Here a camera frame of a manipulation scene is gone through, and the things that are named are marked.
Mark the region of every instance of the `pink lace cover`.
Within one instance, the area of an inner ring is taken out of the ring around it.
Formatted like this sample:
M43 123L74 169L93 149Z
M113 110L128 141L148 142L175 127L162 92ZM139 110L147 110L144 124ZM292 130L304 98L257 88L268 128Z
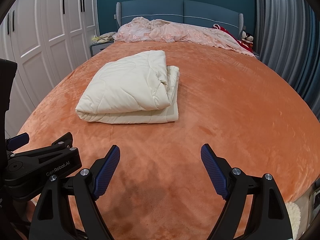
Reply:
M149 21L143 17L136 17L121 26L113 38L115 41L124 42L185 41L233 50L254 57L251 52L242 48L229 34L221 30L164 20Z

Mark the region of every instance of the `nightstand drawer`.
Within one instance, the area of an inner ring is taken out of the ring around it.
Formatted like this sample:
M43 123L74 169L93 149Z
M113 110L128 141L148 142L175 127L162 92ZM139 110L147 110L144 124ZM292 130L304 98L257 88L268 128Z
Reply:
M97 55L100 51L104 50L106 47L110 46L113 44L114 41L109 41L106 43L95 43L90 46L90 52L91 52L91 57L94 55Z

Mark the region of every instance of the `curtain fold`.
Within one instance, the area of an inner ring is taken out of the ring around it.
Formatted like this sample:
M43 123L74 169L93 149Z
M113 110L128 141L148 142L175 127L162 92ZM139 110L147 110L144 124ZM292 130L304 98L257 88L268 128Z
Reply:
M306 0L257 0L254 50L320 120L320 24Z

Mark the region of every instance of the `white wardrobe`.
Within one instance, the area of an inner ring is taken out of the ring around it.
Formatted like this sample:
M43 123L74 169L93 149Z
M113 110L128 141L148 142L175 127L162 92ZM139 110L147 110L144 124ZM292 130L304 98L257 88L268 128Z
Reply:
M15 136L35 107L90 57L99 36L96 0L16 0L0 25L0 58L18 63L5 133Z

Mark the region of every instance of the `folded white quilt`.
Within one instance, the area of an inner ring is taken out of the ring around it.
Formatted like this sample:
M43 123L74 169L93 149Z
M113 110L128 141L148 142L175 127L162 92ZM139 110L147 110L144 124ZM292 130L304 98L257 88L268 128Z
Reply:
M163 123L178 119L179 68L162 50L105 64L81 96L76 113L88 122Z

